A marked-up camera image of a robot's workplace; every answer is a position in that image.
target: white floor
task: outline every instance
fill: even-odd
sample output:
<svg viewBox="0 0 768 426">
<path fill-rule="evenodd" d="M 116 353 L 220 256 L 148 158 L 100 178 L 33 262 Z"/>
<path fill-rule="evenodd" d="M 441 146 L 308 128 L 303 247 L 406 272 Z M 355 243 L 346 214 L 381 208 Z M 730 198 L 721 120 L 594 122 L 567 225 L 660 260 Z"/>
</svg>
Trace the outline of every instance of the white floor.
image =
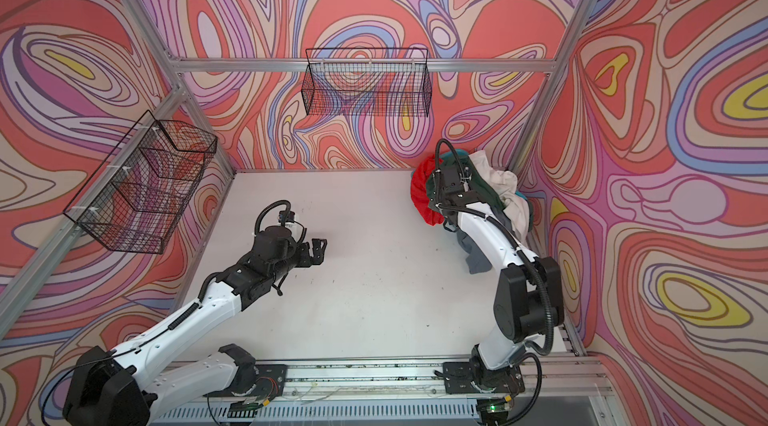
<svg viewBox="0 0 768 426">
<path fill-rule="evenodd" d="M 469 354 L 494 327 L 498 273 L 470 275 L 455 235 L 422 220 L 409 188 L 410 171 L 238 174 L 187 301 L 250 248 L 256 216 L 278 199 L 291 201 L 307 240 L 328 239 L 326 260 L 294 269 L 283 297 L 260 298 L 179 359 L 230 343 L 261 360 Z M 559 334 L 553 351 L 565 351 Z"/>
</svg>

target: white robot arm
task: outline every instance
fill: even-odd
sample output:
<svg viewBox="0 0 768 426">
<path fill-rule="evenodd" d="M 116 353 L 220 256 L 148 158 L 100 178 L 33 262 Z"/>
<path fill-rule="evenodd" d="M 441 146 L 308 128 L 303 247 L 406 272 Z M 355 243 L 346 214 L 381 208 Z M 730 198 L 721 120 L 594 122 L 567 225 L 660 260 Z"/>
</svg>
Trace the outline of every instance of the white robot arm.
<svg viewBox="0 0 768 426">
<path fill-rule="evenodd" d="M 453 165 L 440 165 L 442 144 L 451 149 Z M 510 382 L 512 369 L 526 358 L 533 358 L 541 371 L 533 352 L 549 354 L 554 328 L 564 320 L 560 267 L 554 259 L 539 258 L 524 248 L 480 195 L 471 190 L 469 168 L 461 164 L 450 142 L 440 139 L 435 157 L 435 190 L 429 207 L 445 216 L 447 223 L 464 231 L 499 272 L 493 309 L 496 327 L 475 346 L 469 362 L 472 385 L 479 391 L 494 392 Z M 533 291 L 528 290 L 529 283 Z M 534 342 L 541 335 L 544 346 Z M 522 382 L 518 386 L 524 390 Z"/>
<path fill-rule="evenodd" d="M 262 231 L 266 213 L 279 206 L 285 207 L 280 225 Z M 280 287 L 291 269 L 322 263 L 327 241 L 312 239 L 310 254 L 310 243 L 304 242 L 306 229 L 293 217 L 288 201 L 267 206 L 256 219 L 251 250 L 235 265 L 209 275 L 196 299 L 109 352 L 94 347 L 83 354 L 64 402 L 64 419 L 73 426 L 143 426 L 207 393 L 252 392 L 258 378 L 256 361 L 235 344 L 202 361 L 162 371 L 187 347 L 270 289 L 282 295 Z"/>
</svg>

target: wall-mounted basket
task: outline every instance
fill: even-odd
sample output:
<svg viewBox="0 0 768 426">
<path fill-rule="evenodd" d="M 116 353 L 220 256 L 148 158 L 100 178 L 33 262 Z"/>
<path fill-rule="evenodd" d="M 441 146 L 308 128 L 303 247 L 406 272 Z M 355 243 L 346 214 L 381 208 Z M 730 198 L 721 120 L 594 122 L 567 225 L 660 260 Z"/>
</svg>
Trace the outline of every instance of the wall-mounted basket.
<svg viewBox="0 0 768 426">
<path fill-rule="evenodd" d="M 308 48 L 301 95 L 307 115 L 427 117 L 426 48 Z"/>
<path fill-rule="evenodd" d="M 64 214 L 110 251 L 162 254 L 215 153 L 215 135 L 155 119 L 79 216 L 72 202 Z"/>
</svg>

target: clothing pile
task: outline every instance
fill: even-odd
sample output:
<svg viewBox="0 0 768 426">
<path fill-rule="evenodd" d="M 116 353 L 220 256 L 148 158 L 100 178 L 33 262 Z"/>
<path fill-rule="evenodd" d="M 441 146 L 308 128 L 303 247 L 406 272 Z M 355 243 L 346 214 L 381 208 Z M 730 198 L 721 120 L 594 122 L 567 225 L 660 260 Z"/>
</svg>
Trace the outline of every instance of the clothing pile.
<svg viewBox="0 0 768 426">
<path fill-rule="evenodd" d="M 511 171 L 497 171 L 488 163 L 485 151 L 469 154 L 457 149 L 458 161 L 469 168 L 469 185 L 480 198 L 491 206 L 496 219 L 510 229 L 521 242 L 525 241 L 530 220 L 530 208 L 525 196 L 517 191 L 518 178 Z M 446 152 L 440 155 L 440 164 L 453 165 L 456 160 L 453 154 Z M 411 200 L 429 225 L 442 224 L 444 219 L 438 212 L 431 210 L 429 196 L 435 190 L 432 172 L 435 169 L 435 156 L 432 155 L 418 165 L 411 177 Z M 475 242 L 461 230 L 456 231 L 459 245 L 469 254 L 467 265 L 469 272 L 485 272 L 491 270 L 491 263 L 475 245 Z"/>
</svg>

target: metal rail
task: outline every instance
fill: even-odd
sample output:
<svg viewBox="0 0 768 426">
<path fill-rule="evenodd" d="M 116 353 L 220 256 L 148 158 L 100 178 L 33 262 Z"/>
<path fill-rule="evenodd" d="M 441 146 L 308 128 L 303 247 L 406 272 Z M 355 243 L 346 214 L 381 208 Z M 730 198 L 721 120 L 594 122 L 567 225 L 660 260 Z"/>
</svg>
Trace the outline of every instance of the metal rail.
<svg viewBox="0 0 768 426">
<path fill-rule="evenodd" d="M 558 85 L 563 75 L 568 71 L 568 61 L 576 49 L 576 44 L 581 37 L 581 33 L 589 21 L 594 6 L 598 0 L 578 0 L 573 17 L 565 28 L 558 53 L 555 55 L 555 66 L 552 74 L 545 80 L 542 91 L 536 98 L 532 106 L 531 114 L 523 125 L 520 138 L 514 144 L 512 156 L 509 159 L 507 170 L 519 174 L 525 164 L 528 154 L 531 152 L 533 143 L 536 140 L 536 134 L 542 125 L 544 114 L 549 110 L 553 101 L 558 98 Z"/>
<path fill-rule="evenodd" d="M 165 46 L 163 39 L 160 37 L 158 28 L 155 27 L 154 22 L 150 18 L 147 9 L 144 7 L 144 3 L 141 0 L 120 0 L 125 11 L 128 14 L 128 18 L 139 27 L 141 35 L 147 42 L 155 62 L 160 67 L 160 70 L 168 77 L 168 81 L 171 84 L 177 86 L 185 95 L 185 102 L 187 103 L 187 112 L 192 119 L 192 122 L 201 129 L 205 129 L 209 133 L 214 133 L 214 128 L 208 121 L 207 117 L 203 113 L 203 109 L 200 104 L 197 103 L 197 99 L 194 94 L 191 93 L 187 87 L 187 83 L 181 77 L 181 74 L 176 71 L 174 66 L 170 62 L 170 50 Z M 221 149 L 216 150 L 216 158 L 218 159 L 221 168 L 231 177 L 234 174 L 234 169 L 230 163 L 229 157 L 226 152 Z"/>
<path fill-rule="evenodd" d="M 212 398 L 210 402 L 212 412 L 220 421 L 245 418 L 259 422 L 403 421 L 476 417 L 476 399 L 501 394 L 447 394 L 443 380 L 434 372 L 441 371 L 444 362 L 466 359 L 461 356 L 275 361 L 275 364 L 287 364 L 288 369 L 283 396 L 270 403 L 272 410 L 265 408 L 242 418 L 228 418 L 229 404 L 244 398 Z M 593 410 L 599 418 L 607 417 L 608 409 L 600 406 L 615 395 L 615 390 L 598 358 L 554 353 L 542 358 L 542 369 L 542 396 L 582 396 L 590 401 L 597 397 Z M 530 396 L 536 383 L 535 366 L 523 364 L 521 372 L 526 387 L 522 396 Z M 203 422 L 209 417 L 205 402 L 189 402 L 160 417 L 158 423 Z M 614 425 L 604 421 L 601 426 Z"/>
<path fill-rule="evenodd" d="M 327 59 L 327 62 L 361 62 L 359 59 Z M 410 59 L 372 58 L 362 62 L 410 63 Z M 176 72 L 304 72 L 304 58 L 172 58 Z M 427 59 L 429 72 L 552 72 L 552 59 Z"/>
<path fill-rule="evenodd" d="M 173 115 L 174 111 L 178 107 L 182 94 L 178 88 L 175 88 L 170 94 L 168 94 L 158 107 L 154 110 L 154 114 L 159 119 L 166 119 Z M 152 116 L 148 116 L 149 123 L 143 125 L 149 125 L 152 122 Z M 138 129 L 136 133 L 125 143 L 120 152 L 118 152 L 112 162 L 111 166 L 120 166 L 125 159 L 128 158 L 131 152 L 136 148 L 137 144 L 144 137 L 147 129 Z M 99 178 L 93 182 L 91 187 L 82 195 L 76 207 L 82 208 L 91 204 L 96 198 L 96 195 L 104 188 L 104 186 L 112 179 L 115 172 L 118 171 L 117 167 L 107 167 Z M 33 254 L 32 258 L 29 258 L 27 264 L 22 267 L 22 270 L 14 276 L 11 281 L 5 286 L 0 295 L 0 338 L 4 338 L 8 331 L 11 330 L 16 320 L 22 315 L 24 309 L 29 305 L 30 301 L 40 291 L 45 282 L 51 277 L 53 271 L 62 262 L 64 257 L 69 253 L 74 243 L 80 239 L 83 231 L 80 227 L 76 226 L 72 221 L 62 217 L 55 231 L 46 239 L 43 246 Z"/>
</svg>

